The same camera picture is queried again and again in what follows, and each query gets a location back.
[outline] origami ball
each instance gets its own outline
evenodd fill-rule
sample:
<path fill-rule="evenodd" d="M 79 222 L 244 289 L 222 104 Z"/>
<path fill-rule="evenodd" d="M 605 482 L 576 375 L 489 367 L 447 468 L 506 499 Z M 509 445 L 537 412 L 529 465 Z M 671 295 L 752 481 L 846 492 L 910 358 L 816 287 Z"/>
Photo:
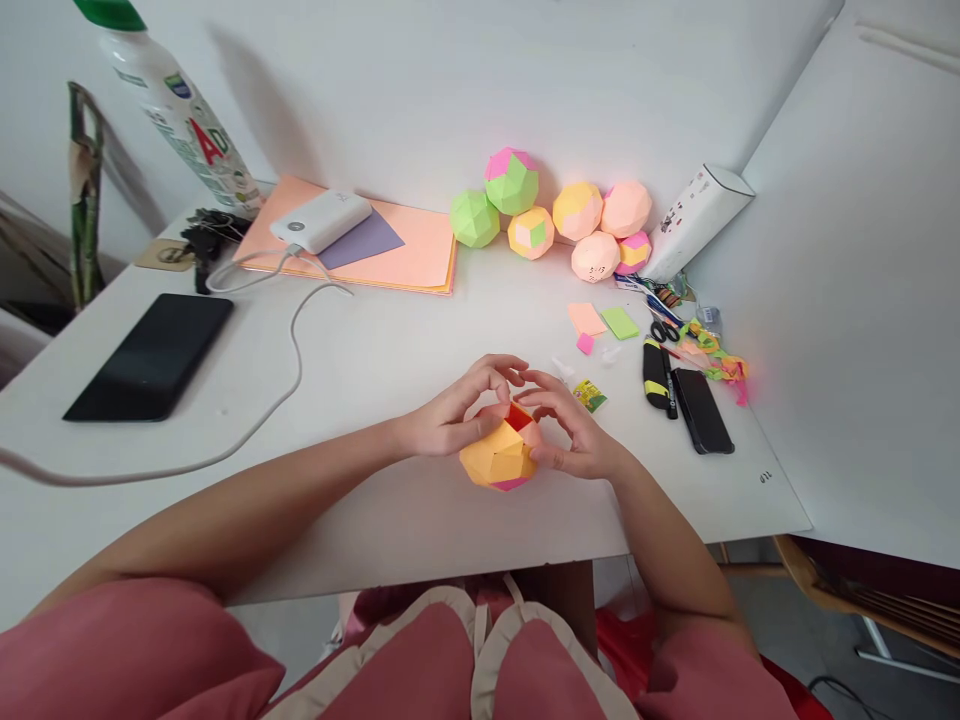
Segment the origami ball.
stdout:
<path fill-rule="evenodd" d="M 510 249 L 527 260 L 536 260 L 553 245 L 553 220 L 542 207 L 534 206 L 510 221 Z"/>
<path fill-rule="evenodd" d="M 597 229 L 602 212 L 603 198 L 596 185 L 567 185 L 553 201 L 553 224 L 557 232 L 576 242 Z"/>
<path fill-rule="evenodd" d="M 467 247 L 485 247 L 500 232 L 500 214 L 482 192 L 467 190 L 450 205 L 450 227 Z"/>
<path fill-rule="evenodd" d="M 620 246 L 610 233 L 597 230 L 577 243 L 570 256 L 570 266 L 577 277 L 599 282 L 613 275 L 620 261 Z"/>
<path fill-rule="evenodd" d="M 533 207 L 540 191 L 537 165 L 522 150 L 504 148 L 490 156 L 486 181 L 487 197 L 504 215 L 519 215 Z"/>
<path fill-rule="evenodd" d="M 630 237 L 640 232 L 652 206 L 650 193 L 640 183 L 617 183 L 603 198 L 600 229 L 615 238 Z"/>
<path fill-rule="evenodd" d="M 620 243 L 620 264 L 614 272 L 620 275 L 635 273 L 650 261 L 652 250 L 650 238 L 643 230 L 631 235 Z"/>
<path fill-rule="evenodd" d="M 460 451 L 460 462 L 474 484 L 506 492 L 523 485 L 537 471 L 530 451 L 542 442 L 540 426 L 516 403 L 490 405 L 477 415 L 503 418 L 490 435 Z"/>

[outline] charging cable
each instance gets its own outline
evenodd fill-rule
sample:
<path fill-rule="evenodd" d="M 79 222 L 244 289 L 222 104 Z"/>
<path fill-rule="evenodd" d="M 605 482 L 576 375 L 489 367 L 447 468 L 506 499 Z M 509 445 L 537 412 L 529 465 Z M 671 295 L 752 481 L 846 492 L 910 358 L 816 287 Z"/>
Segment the charging cable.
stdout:
<path fill-rule="evenodd" d="M 294 378 L 293 384 L 285 393 L 283 393 L 283 395 L 280 396 L 279 399 L 277 399 L 275 403 L 273 403 L 273 405 L 271 405 L 267 409 L 266 413 L 264 413 L 263 416 L 259 420 L 257 420 L 253 424 L 253 426 L 249 430 L 247 430 L 247 432 L 245 432 L 240 437 L 240 439 L 237 440 L 237 442 L 235 442 L 232 446 L 224 450 L 219 455 L 216 455 L 208 460 L 202 460 L 201 462 L 193 463 L 191 465 L 184 465 L 183 467 L 166 468 L 164 470 L 153 470 L 150 472 L 141 472 L 141 473 L 128 473 L 126 475 L 108 475 L 106 477 L 99 477 L 99 478 L 81 479 L 71 475 L 63 475 L 61 473 L 52 472 L 50 470 L 47 470 L 46 468 L 40 467 L 33 461 L 23 457 L 22 455 L 18 455 L 17 453 L 7 450 L 6 448 L 3 448 L 3 447 L 0 447 L 0 465 L 6 466 L 11 470 L 13 470 L 14 472 L 20 473 L 21 475 L 26 475 L 27 477 L 33 480 L 36 480 L 37 482 L 42 483 L 44 485 L 55 485 L 59 487 L 98 487 L 103 485 L 121 485 L 123 483 L 139 482 L 141 480 L 156 480 L 158 478 L 170 477 L 171 475 L 183 475 L 189 472 L 193 472 L 195 470 L 202 470 L 203 468 L 210 467 L 211 465 L 216 465 L 218 462 L 226 460 L 228 457 L 230 457 L 235 452 L 237 452 L 237 450 L 243 447 L 246 444 L 247 440 L 253 437 L 253 434 L 257 432 L 257 430 L 259 430 L 260 427 L 267 420 L 270 419 L 270 416 L 273 415 L 274 412 L 276 412 L 277 408 L 283 405 L 283 403 L 285 403 L 287 399 L 297 391 L 297 388 L 300 387 L 300 381 L 303 379 L 303 357 L 300 355 L 300 344 L 297 342 L 296 324 L 297 324 L 297 318 L 300 317 L 300 312 L 303 310 L 304 306 L 307 304 L 310 298 L 312 298 L 321 290 L 324 290 L 328 287 L 336 288 L 337 290 L 344 293 L 345 295 L 349 295 L 351 297 L 353 296 L 353 293 L 347 288 L 343 287 L 343 285 L 333 282 L 330 279 L 330 276 L 327 274 L 327 271 L 323 268 L 322 265 L 320 265 L 320 263 L 314 262 L 310 260 L 310 258 L 308 257 L 302 257 L 301 253 L 303 252 L 304 252 L 303 248 L 300 247 L 299 245 L 289 245 L 286 248 L 286 250 L 283 250 L 283 251 L 264 251 L 264 252 L 253 253 L 251 255 L 242 257 L 239 260 L 234 260 L 233 262 L 218 268 L 216 272 L 212 273 L 210 277 L 207 279 L 207 287 L 209 287 L 210 290 L 212 290 L 213 292 L 216 292 L 216 293 L 236 292 L 237 290 L 243 290 L 244 288 L 248 288 L 251 285 L 256 285 L 259 282 L 263 282 L 264 280 L 268 280 L 269 278 L 275 277 L 280 273 L 281 270 L 283 270 L 283 266 L 286 264 L 287 260 L 289 260 L 291 257 L 298 257 L 301 260 L 304 260 L 310 263 L 311 265 L 314 265 L 316 268 L 318 268 L 320 272 L 323 273 L 323 277 L 326 278 L 327 280 L 327 282 L 322 283 L 319 287 L 315 287 L 312 290 L 310 290 L 309 293 L 307 293 L 306 297 L 304 297 L 303 300 L 300 301 L 300 304 L 297 306 L 297 309 L 294 311 L 293 317 L 290 318 L 290 342 L 293 344 L 293 349 L 297 356 L 297 374 L 296 374 L 296 377 Z M 222 279 L 228 272 L 230 272 L 235 267 L 240 265 L 240 263 L 246 262 L 247 260 L 250 260 L 255 257 L 262 257 L 264 255 L 281 255 L 282 256 L 280 258 L 279 264 L 277 265 L 277 268 L 272 272 L 269 272 L 266 275 L 258 277 L 255 280 L 252 280 L 243 285 L 238 285 L 237 287 L 223 288 L 223 289 L 214 287 L 213 282 L 215 280 Z"/>

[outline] green origami ball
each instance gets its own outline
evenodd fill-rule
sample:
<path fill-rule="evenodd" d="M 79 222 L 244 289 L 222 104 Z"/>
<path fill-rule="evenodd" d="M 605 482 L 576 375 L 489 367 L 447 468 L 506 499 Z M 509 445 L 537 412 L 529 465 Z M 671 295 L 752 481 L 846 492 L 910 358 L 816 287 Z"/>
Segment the green origami ball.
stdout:
<path fill-rule="evenodd" d="M 484 174 L 487 197 L 504 215 L 519 215 L 533 207 L 540 190 L 540 173 L 527 153 L 504 148 L 490 158 Z"/>
<path fill-rule="evenodd" d="M 482 192 L 467 190 L 450 205 L 450 227 L 467 247 L 486 247 L 500 232 L 500 213 Z"/>

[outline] green bottle cap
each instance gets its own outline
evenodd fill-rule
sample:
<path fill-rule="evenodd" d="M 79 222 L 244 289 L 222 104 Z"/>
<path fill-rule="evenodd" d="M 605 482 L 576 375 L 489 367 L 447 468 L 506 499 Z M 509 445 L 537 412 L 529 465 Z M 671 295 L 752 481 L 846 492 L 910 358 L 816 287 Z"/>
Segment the green bottle cap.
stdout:
<path fill-rule="evenodd" d="M 73 0 L 80 12 L 94 25 L 108 30 L 143 32 L 146 23 L 127 0 Z"/>

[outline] smartphone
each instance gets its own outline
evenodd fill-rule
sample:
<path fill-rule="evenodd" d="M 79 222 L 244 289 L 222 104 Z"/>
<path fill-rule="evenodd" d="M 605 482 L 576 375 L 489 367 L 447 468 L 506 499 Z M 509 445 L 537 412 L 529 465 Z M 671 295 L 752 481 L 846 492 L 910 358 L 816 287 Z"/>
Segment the smartphone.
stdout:
<path fill-rule="evenodd" d="M 677 404 L 683 412 L 683 419 L 687 421 L 693 447 L 701 455 L 731 454 L 734 446 L 706 376 L 697 370 L 684 368 L 675 369 L 672 375 Z"/>
<path fill-rule="evenodd" d="M 160 295 L 67 410 L 72 422 L 170 417 L 233 311 L 222 298 Z"/>

